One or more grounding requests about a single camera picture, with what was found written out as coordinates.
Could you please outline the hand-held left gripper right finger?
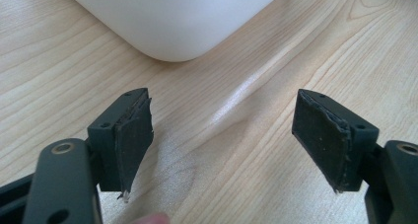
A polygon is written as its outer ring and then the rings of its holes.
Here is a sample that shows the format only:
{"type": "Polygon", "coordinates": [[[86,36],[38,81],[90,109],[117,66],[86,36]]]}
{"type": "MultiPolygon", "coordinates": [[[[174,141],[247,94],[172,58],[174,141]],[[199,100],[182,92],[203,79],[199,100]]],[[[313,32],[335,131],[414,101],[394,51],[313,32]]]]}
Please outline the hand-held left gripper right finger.
{"type": "Polygon", "coordinates": [[[360,189],[359,167],[377,146],[377,127],[324,94],[300,89],[292,134],[335,191],[360,189]]]}

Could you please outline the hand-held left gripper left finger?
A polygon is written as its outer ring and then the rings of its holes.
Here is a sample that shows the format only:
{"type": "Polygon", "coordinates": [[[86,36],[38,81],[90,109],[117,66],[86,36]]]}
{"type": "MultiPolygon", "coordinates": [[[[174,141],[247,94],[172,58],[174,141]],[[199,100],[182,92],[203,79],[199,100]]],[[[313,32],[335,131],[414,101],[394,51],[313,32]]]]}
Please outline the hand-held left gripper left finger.
{"type": "Polygon", "coordinates": [[[147,88],[122,94],[88,128],[90,150],[100,158],[101,191],[130,193],[154,130],[147,88]]]}

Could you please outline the white plastic container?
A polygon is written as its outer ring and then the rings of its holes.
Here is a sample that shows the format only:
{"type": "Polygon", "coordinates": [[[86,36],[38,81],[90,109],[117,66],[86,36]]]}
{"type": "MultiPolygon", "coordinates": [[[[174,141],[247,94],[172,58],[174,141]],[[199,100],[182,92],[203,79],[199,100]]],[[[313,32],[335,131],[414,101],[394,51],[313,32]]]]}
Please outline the white plastic container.
{"type": "Polygon", "coordinates": [[[144,54],[182,62],[230,36],[273,0],[76,0],[144,54]]]}

